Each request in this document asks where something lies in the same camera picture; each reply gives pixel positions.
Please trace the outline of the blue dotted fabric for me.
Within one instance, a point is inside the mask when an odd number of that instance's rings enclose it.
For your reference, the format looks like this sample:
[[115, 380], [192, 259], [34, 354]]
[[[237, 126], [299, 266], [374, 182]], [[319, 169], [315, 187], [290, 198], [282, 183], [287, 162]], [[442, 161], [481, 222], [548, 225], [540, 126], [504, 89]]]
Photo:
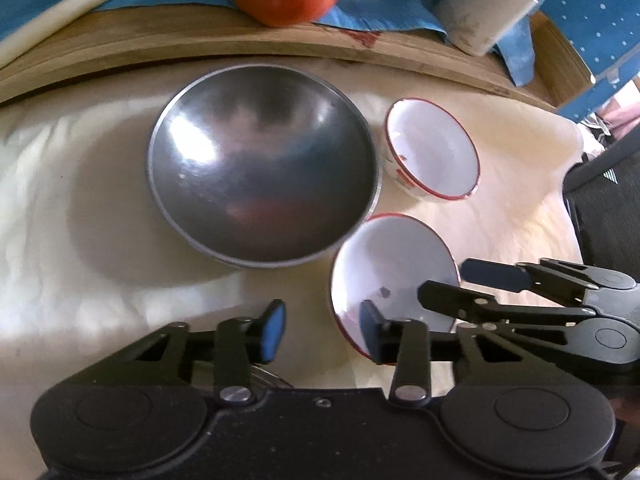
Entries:
[[639, 73], [640, 0], [544, 0], [541, 11], [586, 63], [593, 86], [559, 109], [579, 122]]

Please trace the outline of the white red-rimmed bowl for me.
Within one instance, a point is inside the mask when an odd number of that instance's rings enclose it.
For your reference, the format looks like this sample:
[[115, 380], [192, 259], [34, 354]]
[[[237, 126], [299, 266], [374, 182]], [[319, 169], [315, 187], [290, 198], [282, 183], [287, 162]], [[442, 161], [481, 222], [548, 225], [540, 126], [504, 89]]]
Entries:
[[370, 300], [384, 318], [414, 318], [434, 332], [450, 332], [453, 318], [420, 305], [418, 289], [426, 281], [460, 284], [454, 257], [440, 236], [406, 214], [372, 217], [332, 262], [329, 296], [338, 329], [352, 348], [368, 356], [359, 311]]
[[480, 184], [480, 156], [469, 133], [426, 99], [400, 99], [388, 109], [383, 160], [386, 174], [418, 200], [466, 200]]

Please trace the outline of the black office chair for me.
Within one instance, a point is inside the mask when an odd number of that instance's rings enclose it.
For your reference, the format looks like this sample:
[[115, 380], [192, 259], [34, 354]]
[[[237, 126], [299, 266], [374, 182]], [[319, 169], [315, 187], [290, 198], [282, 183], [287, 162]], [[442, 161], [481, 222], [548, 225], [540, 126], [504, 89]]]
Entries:
[[639, 130], [567, 171], [563, 198], [582, 261], [639, 277]]

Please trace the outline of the white paper table cover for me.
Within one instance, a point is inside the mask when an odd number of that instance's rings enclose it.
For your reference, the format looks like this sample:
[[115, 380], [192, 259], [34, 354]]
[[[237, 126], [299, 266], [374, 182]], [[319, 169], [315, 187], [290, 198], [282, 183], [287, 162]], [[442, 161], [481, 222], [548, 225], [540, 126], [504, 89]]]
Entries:
[[[454, 258], [577, 260], [560, 191], [582, 156], [574, 122], [403, 70], [289, 58], [341, 89], [381, 132], [388, 108], [418, 96], [445, 107], [480, 154], [468, 200], [415, 200], [386, 180], [378, 210], [431, 226]], [[288, 330], [273, 370], [302, 387], [386, 386], [392, 372], [349, 347], [326, 294], [331, 261], [243, 271], [188, 246], [155, 208], [146, 144], [165, 104], [215, 61], [92, 78], [1, 111], [1, 379], [52, 382], [171, 321], [197, 330], [279, 297]]]

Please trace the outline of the wooden tray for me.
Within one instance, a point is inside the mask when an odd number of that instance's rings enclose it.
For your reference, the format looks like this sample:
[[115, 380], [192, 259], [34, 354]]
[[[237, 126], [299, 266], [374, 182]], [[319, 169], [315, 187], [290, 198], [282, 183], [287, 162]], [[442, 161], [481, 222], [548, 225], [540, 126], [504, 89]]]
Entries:
[[471, 56], [436, 32], [355, 32], [322, 25], [262, 26], [218, 6], [140, 6], [91, 12], [2, 68], [8, 102], [52, 84], [120, 68], [212, 56], [336, 58], [399, 68], [557, 110], [596, 83], [592, 71], [543, 13], [530, 21], [534, 79], [518, 87], [497, 55]]

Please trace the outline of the white candle stick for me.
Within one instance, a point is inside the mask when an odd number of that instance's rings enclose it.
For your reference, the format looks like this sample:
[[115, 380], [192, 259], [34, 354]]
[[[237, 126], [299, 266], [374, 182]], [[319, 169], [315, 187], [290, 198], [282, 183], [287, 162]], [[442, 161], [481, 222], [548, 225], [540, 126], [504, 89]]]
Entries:
[[5, 68], [62, 28], [110, 0], [62, 0], [1, 40], [0, 67]]

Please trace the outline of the white insulated tumbler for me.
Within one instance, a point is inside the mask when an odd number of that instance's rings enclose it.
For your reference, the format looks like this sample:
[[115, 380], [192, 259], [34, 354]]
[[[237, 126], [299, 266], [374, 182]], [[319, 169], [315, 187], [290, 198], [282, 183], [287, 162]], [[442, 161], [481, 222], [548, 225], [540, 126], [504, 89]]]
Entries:
[[433, 14], [461, 51], [485, 55], [538, 0], [439, 0]]

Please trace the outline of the large steel bowl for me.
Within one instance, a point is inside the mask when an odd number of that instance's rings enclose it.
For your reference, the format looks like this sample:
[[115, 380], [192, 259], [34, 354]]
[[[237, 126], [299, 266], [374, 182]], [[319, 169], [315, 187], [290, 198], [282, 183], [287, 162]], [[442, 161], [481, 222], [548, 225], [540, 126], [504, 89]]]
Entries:
[[232, 266], [297, 266], [341, 246], [382, 188], [367, 119], [298, 68], [235, 65], [165, 106], [146, 149], [157, 209], [194, 249]]

